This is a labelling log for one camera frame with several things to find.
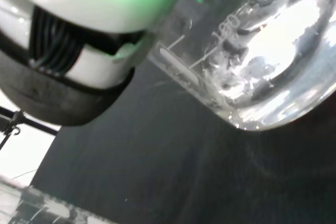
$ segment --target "dark surface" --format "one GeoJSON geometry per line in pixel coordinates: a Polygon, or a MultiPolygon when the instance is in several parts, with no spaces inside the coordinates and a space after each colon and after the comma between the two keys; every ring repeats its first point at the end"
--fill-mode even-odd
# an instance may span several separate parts
{"type": "Polygon", "coordinates": [[[334,100],[242,132],[146,62],[107,113],[61,130],[33,185],[120,224],[335,223],[334,100]]]}

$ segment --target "metal rod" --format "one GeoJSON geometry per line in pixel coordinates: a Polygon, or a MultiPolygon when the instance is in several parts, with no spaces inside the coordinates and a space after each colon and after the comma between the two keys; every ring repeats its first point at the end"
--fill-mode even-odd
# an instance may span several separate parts
{"type": "MultiPolygon", "coordinates": [[[[12,119],[13,116],[14,116],[14,114],[15,114],[15,112],[10,111],[10,110],[8,110],[8,109],[0,106],[0,115],[3,115],[3,116],[5,116],[5,117],[7,117],[9,119],[12,119]]],[[[36,129],[38,129],[40,131],[44,131],[45,133],[48,133],[48,134],[53,135],[53,136],[57,135],[57,131],[56,130],[54,130],[52,128],[49,128],[47,126],[44,126],[44,125],[42,125],[40,123],[37,123],[37,122],[35,122],[33,120],[30,120],[30,119],[28,119],[26,117],[24,117],[19,123],[20,124],[22,124],[22,123],[23,124],[27,124],[30,127],[36,128],[36,129]]]]}
{"type": "Polygon", "coordinates": [[[35,122],[33,120],[30,120],[28,118],[23,118],[22,121],[21,121],[21,123],[27,124],[30,127],[36,128],[36,129],[38,129],[40,131],[44,131],[45,133],[48,133],[50,135],[53,135],[53,136],[57,135],[57,131],[56,130],[54,130],[52,128],[49,128],[49,127],[47,127],[45,125],[42,125],[40,123],[37,123],[37,122],[35,122]]]}
{"type": "Polygon", "coordinates": [[[7,143],[8,139],[11,137],[10,134],[6,135],[5,138],[2,140],[1,144],[0,144],[0,151],[2,150],[2,148],[5,146],[5,144],[7,143]]]}

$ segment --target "white robot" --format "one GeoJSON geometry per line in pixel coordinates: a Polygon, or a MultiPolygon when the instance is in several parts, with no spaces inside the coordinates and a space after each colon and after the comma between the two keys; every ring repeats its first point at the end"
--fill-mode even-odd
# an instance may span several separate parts
{"type": "Polygon", "coordinates": [[[176,0],[0,0],[0,88],[27,113],[82,125],[105,111],[176,0]]]}

